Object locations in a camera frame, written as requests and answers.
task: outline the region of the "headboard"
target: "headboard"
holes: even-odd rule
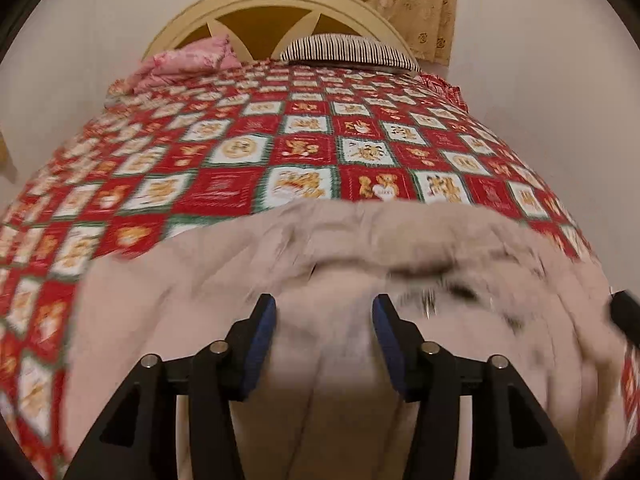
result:
[[[275,58],[291,41],[325,32],[375,38],[414,58],[392,25],[360,0],[200,0],[167,24],[144,57],[228,34],[240,61]]]

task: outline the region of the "bedspread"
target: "bedspread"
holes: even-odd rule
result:
[[[264,61],[112,97],[2,218],[0,410],[46,478],[65,466],[66,349],[89,261],[295,198],[484,205],[590,258],[546,183],[409,76]]]

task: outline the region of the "square pattern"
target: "square pattern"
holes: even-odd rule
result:
[[[396,162],[385,142],[338,137],[338,156],[345,164],[395,166]]]
[[[591,258],[545,182],[462,100],[410,77],[257,61],[109,105],[0,224],[0,412],[49,475],[64,467],[57,391],[92,258],[300,198],[483,205]]]
[[[258,187],[257,210],[285,205],[297,198],[336,198],[334,168],[276,166]]]
[[[209,166],[262,164],[267,161],[272,140],[268,136],[248,134],[220,142],[206,159]]]

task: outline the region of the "blanket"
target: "blanket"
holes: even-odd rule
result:
[[[159,86],[181,83],[198,74],[210,75],[240,67],[228,35],[214,36],[147,57],[124,81],[123,90],[142,94]]]
[[[250,400],[232,406],[249,479],[399,478],[417,407],[393,392],[372,331],[382,292],[454,354],[506,355],[584,478],[622,451],[625,343],[606,321],[597,262],[573,261],[483,207],[337,200],[191,230],[133,260],[94,260],[69,354],[71,449],[142,355],[193,354],[262,292],[278,305],[270,355]],[[429,316],[426,294],[435,296]],[[184,425],[178,432],[184,473]]]

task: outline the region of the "bed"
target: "bed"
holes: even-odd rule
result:
[[[108,100],[2,218],[0,409],[28,458],[58,478],[74,294],[92,258],[295,198],[487,206],[591,258],[562,203],[424,74],[279,61],[293,40],[338,32],[411,56],[359,0],[201,0],[144,57],[228,34],[242,68]]]

